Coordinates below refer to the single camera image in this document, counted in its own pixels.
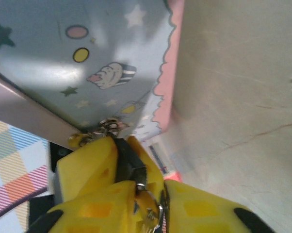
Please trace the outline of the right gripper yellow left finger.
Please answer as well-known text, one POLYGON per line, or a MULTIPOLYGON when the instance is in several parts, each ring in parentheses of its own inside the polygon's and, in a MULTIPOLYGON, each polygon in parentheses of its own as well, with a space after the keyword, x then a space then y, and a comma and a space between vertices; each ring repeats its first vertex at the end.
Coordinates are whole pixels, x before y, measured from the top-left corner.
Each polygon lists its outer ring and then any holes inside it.
POLYGON ((114 183, 54 206, 33 223, 30 233, 140 233, 133 214, 135 182, 114 183))

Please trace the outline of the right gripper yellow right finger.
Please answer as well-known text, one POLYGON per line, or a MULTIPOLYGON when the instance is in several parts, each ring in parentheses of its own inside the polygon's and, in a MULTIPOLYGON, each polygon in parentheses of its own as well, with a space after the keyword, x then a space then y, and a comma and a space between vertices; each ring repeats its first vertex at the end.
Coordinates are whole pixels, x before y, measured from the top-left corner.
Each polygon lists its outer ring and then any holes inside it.
POLYGON ((168 233, 272 233, 246 206, 174 180, 166 180, 168 233))

